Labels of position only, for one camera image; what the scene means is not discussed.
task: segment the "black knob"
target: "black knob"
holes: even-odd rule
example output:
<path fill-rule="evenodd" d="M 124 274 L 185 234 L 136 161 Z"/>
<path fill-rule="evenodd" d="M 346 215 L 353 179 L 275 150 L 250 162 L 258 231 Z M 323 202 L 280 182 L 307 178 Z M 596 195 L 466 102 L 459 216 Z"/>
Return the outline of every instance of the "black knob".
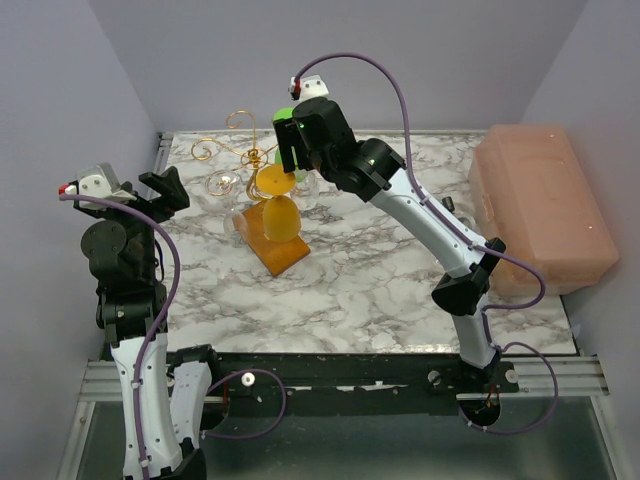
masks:
<path fill-rule="evenodd" d="M 442 206 L 444 206 L 444 208 L 449 210 L 449 213 L 453 213 L 456 211 L 456 207 L 453 204 L 453 199 L 451 197 L 444 197 L 442 199 Z"/>

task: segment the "clear glass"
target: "clear glass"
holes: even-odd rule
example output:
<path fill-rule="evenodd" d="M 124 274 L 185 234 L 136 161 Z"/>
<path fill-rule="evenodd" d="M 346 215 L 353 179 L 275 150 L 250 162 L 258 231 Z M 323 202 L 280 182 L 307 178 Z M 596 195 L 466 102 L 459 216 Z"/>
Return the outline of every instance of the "clear glass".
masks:
<path fill-rule="evenodd" d="M 315 207 L 318 204 L 320 194 L 320 184 L 316 173 L 313 170 L 296 172 L 296 185 L 290 194 L 300 211 L 311 210 Z"/>
<path fill-rule="evenodd" d="M 213 172 L 205 181 L 205 190 L 209 194 L 209 212 L 222 217 L 222 226 L 228 243 L 238 247 L 245 243 L 248 223 L 242 211 L 244 205 L 238 203 L 243 190 L 242 178 L 231 170 Z"/>
<path fill-rule="evenodd" d="M 245 244 L 245 239 L 249 233 L 249 224 L 242 213 L 243 205 L 236 205 L 227 210 L 224 216 L 223 227 L 224 234 L 228 242 L 234 247 L 240 247 Z"/>

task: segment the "white marble surface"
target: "white marble surface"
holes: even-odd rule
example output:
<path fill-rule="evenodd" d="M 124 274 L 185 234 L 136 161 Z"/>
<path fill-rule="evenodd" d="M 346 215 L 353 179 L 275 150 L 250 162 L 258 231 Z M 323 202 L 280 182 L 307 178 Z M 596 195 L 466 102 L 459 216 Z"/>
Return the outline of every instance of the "white marble surface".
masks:
<path fill-rule="evenodd" d="M 233 133 L 213 135 L 236 150 L 250 148 L 249 134 Z M 247 246 L 230 244 L 220 206 L 205 194 L 204 180 L 238 160 L 216 146 L 212 150 L 219 153 L 211 160 L 193 160 L 191 145 L 203 136 L 176 134 L 168 160 L 191 197 L 191 207 L 166 224 L 182 259 L 170 310 L 171 350 L 211 343 L 218 351 L 235 352 L 458 351 L 450 316 L 430 296 L 442 275 L 433 255 L 394 219 L 321 179 L 317 206 L 302 213 L 308 257 L 272 278 Z M 376 136 L 404 152 L 401 134 Z M 473 215 L 466 174 L 481 138 L 411 139 L 418 178 L 436 197 L 453 197 L 457 214 Z M 274 143 L 274 135 L 259 134 L 260 147 Z M 248 172 L 242 175 L 248 178 Z M 171 273 L 168 265 L 168 280 Z M 575 353 L 559 297 L 526 311 L 492 311 L 490 319 L 502 345 L 520 340 L 545 353 Z"/>

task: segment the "wooden block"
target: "wooden block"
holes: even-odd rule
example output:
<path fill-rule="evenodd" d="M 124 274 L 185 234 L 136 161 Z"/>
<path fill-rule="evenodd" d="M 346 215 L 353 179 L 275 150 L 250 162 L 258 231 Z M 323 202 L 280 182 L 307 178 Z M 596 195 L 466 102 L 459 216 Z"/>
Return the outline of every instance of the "wooden block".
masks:
<path fill-rule="evenodd" d="M 262 224 L 264 203 L 264 201 L 260 202 L 243 212 L 244 217 L 247 219 L 248 228 L 246 233 L 242 233 L 242 238 L 260 261 L 264 263 L 271 275 L 277 277 L 287 268 L 309 255 L 311 249 L 299 236 L 284 243 L 268 240 L 264 236 L 264 226 Z"/>

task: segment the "purple wall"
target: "purple wall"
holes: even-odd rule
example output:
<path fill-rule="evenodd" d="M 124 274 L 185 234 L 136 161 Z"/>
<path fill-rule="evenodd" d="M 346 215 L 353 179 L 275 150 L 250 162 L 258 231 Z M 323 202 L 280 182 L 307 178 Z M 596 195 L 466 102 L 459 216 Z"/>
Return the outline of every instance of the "purple wall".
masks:
<path fill-rule="evenodd" d="M 638 475 L 639 25 L 640 2 L 591 0 L 523 117 L 567 126 L 620 251 L 602 283 L 569 295 L 566 307 L 579 345 L 600 357 Z"/>
<path fill-rule="evenodd" d="M 0 32 L 0 476 L 50 479 L 102 339 L 91 219 L 57 188 L 99 162 L 137 177 L 157 137 L 85 0 L 2 2 Z"/>
<path fill-rule="evenodd" d="M 413 128 L 517 122 L 586 0 L 89 0 L 161 130 L 261 127 L 288 105 L 289 79 L 320 55 L 354 50 L 389 68 Z M 356 60 L 314 73 L 358 128 L 398 128 L 387 80 Z"/>

